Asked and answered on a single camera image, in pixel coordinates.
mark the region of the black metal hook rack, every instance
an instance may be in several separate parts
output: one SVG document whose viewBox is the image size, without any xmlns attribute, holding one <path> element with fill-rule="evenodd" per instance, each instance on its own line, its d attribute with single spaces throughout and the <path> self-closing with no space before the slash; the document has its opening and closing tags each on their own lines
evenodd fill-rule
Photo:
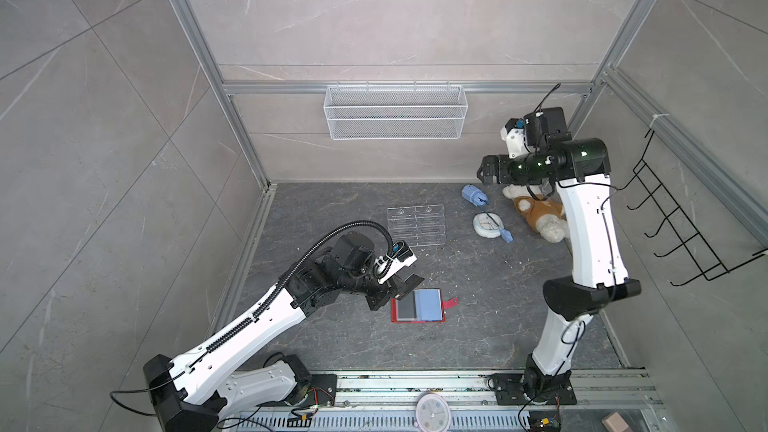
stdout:
<svg viewBox="0 0 768 432">
<path fill-rule="evenodd" d="M 659 258 L 667 257 L 667 255 L 677 251 L 678 248 L 682 247 L 682 248 L 685 248 L 685 251 L 688 253 L 690 258 L 694 261 L 694 264 L 696 264 L 696 267 L 699 269 L 698 275 L 695 275 L 692 278 L 689 278 L 685 282 L 682 282 L 682 283 L 679 283 L 679 284 L 675 284 L 674 282 L 670 281 L 670 284 L 672 284 L 675 287 L 680 287 L 681 285 L 686 285 L 686 284 L 691 283 L 692 281 L 696 280 L 699 277 L 704 277 L 704 279 L 707 280 L 707 281 L 713 281 L 713 280 L 715 280 L 718 277 L 721 277 L 721 276 L 723 276 L 725 274 L 729 274 L 729 273 L 735 271 L 736 269 L 738 269 L 740 267 L 743 267 L 744 265 L 749 264 L 750 262 L 754 262 L 758 258 L 763 257 L 765 255 L 765 252 L 768 252 L 768 248 L 764 248 L 763 250 L 760 250 L 760 251 L 755 252 L 754 254 L 752 254 L 752 258 L 742 262 L 741 264 L 736 265 L 735 267 L 728 268 L 727 266 L 725 266 L 725 264 L 723 264 L 723 261 L 720 259 L 720 256 L 715 253 L 715 250 L 712 249 L 712 246 L 708 243 L 708 241 L 705 239 L 705 237 L 701 234 L 701 231 L 698 229 L 696 224 L 694 224 L 694 221 L 692 221 L 690 219 L 690 217 L 688 217 L 688 214 L 680 206 L 680 204 L 678 203 L 677 199 L 672 195 L 672 193 L 669 191 L 669 189 L 666 187 L 666 185 L 656 175 L 656 172 L 654 172 L 654 170 L 652 168 L 650 168 L 650 166 L 648 165 L 648 162 L 645 161 L 645 154 L 648 151 L 648 146 L 650 145 L 651 139 L 654 138 L 654 131 L 648 129 L 648 132 L 646 132 L 645 137 L 648 138 L 648 141 L 645 144 L 645 149 L 643 150 L 643 155 L 640 157 L 640 160 L 638 160 L 638 163 L 632 168 L 632 172 L 633 172 L 632 178 L 630 178 L 630 180 L 627 182 L 626 186 L 618 188 L 617 191 L 624 190 L 625 188 L 629 187 L 629 185 L 635 179 L 637 179 L 640 182 L 640 184 L 643 186 L 643 188 L 645 188 L 645 191 L 648 193 L 648 195 L 643 199 L 642 202 L 640 202 L 640 204 L 638 206 L 636 206 L 636 207 L 629 207 L 629 206 L 627 206 L 627 208 L 629 210 L 637 210 L 640 207 L 642 207 L 646 202 L 648 202 L 648 200 L 650 199 L 656 205 L 656 207 L 659 209 L 661 214 L 664 216 L 664 218 L 661 219 L 661 224 L 659 224 L 658 228 L 656 229 L 656 232 L 654 232 L 653 234 L 648 234 L 647 232 L 644 232 L 645 236 L 648 237 L 648 238 L 656 237 L 659 234 L 659 232 L 661 232 L 661 228 L 664 226 L 664 224 L 668 223 L 670 225 L 670 227 L 672 228 L 672 231 L 674 232 L 674 234 L 677 236 L 677 239 L 680 241 L 680 243 L 678 245 L 676 245 L 674 248 L 672 248 L 672 250 L 668 251 L 666 254 L 659 255 L 656 252 L 654 252 L 654 255 L 659 257 Z M 648 184 L 646 184 L 646 182 L 643 181 L 642 177 L 640 177 L 640 173 L 643 170 L 648 170 L 648 172 L 658 182 L 658 185 L 656 187 L 654 187 L 653 190 L 651 190 L 648 187 Z M 656 199 L 656 197 L 654 197 L 654 194 L 656 192 L 658 192 L 659 190 L 664 190 L 667 193 L 667 196 L 669 196 L 672 199 L 672 202 L 674 202 L 675 207 L 672 209 L 671 212 L 665 213 L 664 209 L 658 203 L 658 200 Z M 675 227 L 675 225 L 670 220 L 670 218 L 675 213 L 677 213 L 677 212 L 680 212 L 680 213 L 683 214 L 683 216 L 685 217 L 685 220 L 690 224 L 690 226 L 694 230 L 694 234 L 689 236 L 686 239 L 683 239 L 682 235 L 680 234 L 680 231 L 677 230 L 677 227 Z M 709 249 L 709 251 L 712 254 L 712 256 L 716 259 L 715 265 L 707 268 L 706 270 L 704 270 L 704 268 L 701 267 L 701 264 L 699 264 L 699 261 L 696 260 L 696 257 L 694 256 L 694 254 L 688 248 L 688 242 L 690 242 L 692 239 L 694 239 L 696 237 L 700 237 L 701 238 L 701 241 L 706 245 L 706 247 Z M 718 273 L 717 275 L 715 275 L 713 277 L 708 277 L 706 275 L 708 272 L 712 272 L 716 268 L 722 268 L 723 271 Z"/>
</svg>

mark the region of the plush toy head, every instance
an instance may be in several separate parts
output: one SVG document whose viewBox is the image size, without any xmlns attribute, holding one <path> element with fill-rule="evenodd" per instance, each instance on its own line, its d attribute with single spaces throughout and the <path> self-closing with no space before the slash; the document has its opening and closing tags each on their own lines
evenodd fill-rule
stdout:
<svg viewBox="0 0 768 432">
<path fill-rule="evenodd" d="M 538 186 L 531 186 L 531 191 L 543 198 Z M 514 200 L 514 207 L 544 240 L 556 243 L 568 235 L 568 223 L 561 218 L 562 204 L 550 199 L 534 200 L 524 186 L 506 186 L 502 193 Z"/>
</svg>

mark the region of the robotic arm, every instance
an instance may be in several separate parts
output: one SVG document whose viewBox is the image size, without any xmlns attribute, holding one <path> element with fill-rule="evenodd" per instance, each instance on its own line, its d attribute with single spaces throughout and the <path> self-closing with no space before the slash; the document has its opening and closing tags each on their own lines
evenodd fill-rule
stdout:
<svg viewBox="0 0 768 432">
<path fill-rule="evenodd" d="M 560 107 L 510 119 L 501 132 L 508 155 L 484 157 L 478 178 L 517 186 L 549 182 L 562 199 L 571 235 L 573 273 L 544 283 L 547 321 L 523 377 L 526 397 L 545 402 L 568 382 L 573 351 L 592 316 L 610 302 L 639 294 L 640 283 L 628 277 L 621 261 L 605 144 L 573 140 Z"/>
<path fill-rule="evenodd" d="M 359 232 L 348 232 L 333 247 L 320 250 L 332 237 L 359 226 L 373 227 L 385 236 L 386 256 L 376 259 L 373 242 Z M 403 281 L 395 273 L 415 260 L 405 242 L 393 242 L 376 222 L 350 222 L 323 237 L 253 307 L 216 335 L 175 358 L 158 355 L 146 363 L 144 376 L 163 430 L 208 432 L 220 418 L 248 407 L 301 402 L 312 376 L 297 356 L 259 370 L 238 373 L 237 368 L 342 292 L 365 295 L 372 311 L 404 298 L 424 279 L 411 275 Z"/>
</svg>

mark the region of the teddy bear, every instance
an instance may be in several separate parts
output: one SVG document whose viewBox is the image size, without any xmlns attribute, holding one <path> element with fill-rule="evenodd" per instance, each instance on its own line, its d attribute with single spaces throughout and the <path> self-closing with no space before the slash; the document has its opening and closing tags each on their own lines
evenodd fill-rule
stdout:
<svg viewBox="0 0 768 432">
<path fill-rule="evenodd" d="M 544 198 L 538 186 L 531 186 L 531 191 L 539 198 Z M 547 198 L 534 200 L 524 186 L 506 186 L 502 190 L 504 197 L 514 201 L 514 207 L 525 217 L 528 225 L 542 235 L 547 242 L 557 243 L 568 236 L 568 223 L 562 219 L 563 205 Z"/>
</svg>

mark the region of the wall-mounted basket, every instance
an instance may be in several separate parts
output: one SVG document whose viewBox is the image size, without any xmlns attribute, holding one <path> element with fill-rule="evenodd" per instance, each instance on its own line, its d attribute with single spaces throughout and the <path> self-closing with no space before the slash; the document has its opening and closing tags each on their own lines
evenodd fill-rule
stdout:
<svg viewBox="0 0 768 432">
<path fill-rule="evenodd" d="M 334 140 L 458 139 L 467 97 L 449 83 L 339 84 L 322 108 Z"/>
</svg>

